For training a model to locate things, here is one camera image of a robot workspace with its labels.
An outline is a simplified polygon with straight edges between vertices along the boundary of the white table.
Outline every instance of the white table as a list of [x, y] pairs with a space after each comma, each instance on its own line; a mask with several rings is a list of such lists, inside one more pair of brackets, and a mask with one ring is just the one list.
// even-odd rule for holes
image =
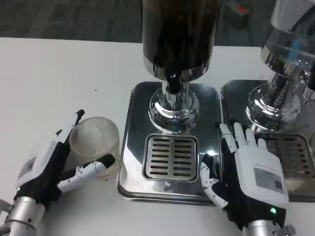
[[[220, 91], [232, 79], [270, 76], [260, 48], [215, 47], [210, 71], [196, 82]], [[141, 81], [157, 81], [144, 69], [141, 44], [1, 38], [0, 197], [12, 202], [30, 149], [81, 108], [85, 118], [113, 120], [122, 140], [130, 93]], [[311, 235], [314, 214], [315, 204], [292, 203], [286, 222], [298, 236]], [[95, 180], [64, 195], [43, 226], [46, 236], [241, 235], [216, 207], [126, 201], [115, 179]]]

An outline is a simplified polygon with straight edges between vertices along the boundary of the glass cylinder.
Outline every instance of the glass cylinder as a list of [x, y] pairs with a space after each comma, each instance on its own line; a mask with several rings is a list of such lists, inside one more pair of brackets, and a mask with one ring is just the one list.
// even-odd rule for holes
[[185, 71], [212, 54], [221, 0], [143, 0], [143, 52], [154, 65]]

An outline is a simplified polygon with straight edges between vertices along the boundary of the clear plastic cup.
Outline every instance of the clear plastic cup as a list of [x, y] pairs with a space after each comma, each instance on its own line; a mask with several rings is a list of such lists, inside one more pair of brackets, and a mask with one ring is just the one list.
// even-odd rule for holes
[[99, 174], [98, 178], [109, 179], [117, 172], [120, 162], [119, 133], [116, 124], [110, 119], [92, 117], [81, 121], [72, 130], [69, 143], [79, 165], [109, 153], [115, 157], [115, 163]]

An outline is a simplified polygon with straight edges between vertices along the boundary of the gray carpet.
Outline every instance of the gray carpet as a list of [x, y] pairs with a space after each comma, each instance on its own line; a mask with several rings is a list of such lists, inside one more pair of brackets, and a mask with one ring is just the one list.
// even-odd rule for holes
[[[251, 12], [248, 26], [221, 18], [216, 45], [262, 46], [275, 0], [239, 2]], [[140, 7], [140, 0], [0, 0], [0, 37], [141, 42]]]

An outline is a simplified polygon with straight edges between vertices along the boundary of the metal grille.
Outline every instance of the metal grille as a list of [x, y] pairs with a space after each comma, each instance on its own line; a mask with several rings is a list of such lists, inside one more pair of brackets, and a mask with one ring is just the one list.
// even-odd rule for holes
[[196, 139], [154, 135], [148, 139], [144, 175], [152, 179], [192, 181], [197, 177]]
[[314, 178], [315, 169], [306, 140], [294, 134], [259, 134], [268, 150], [276, 155], [286, 178]]

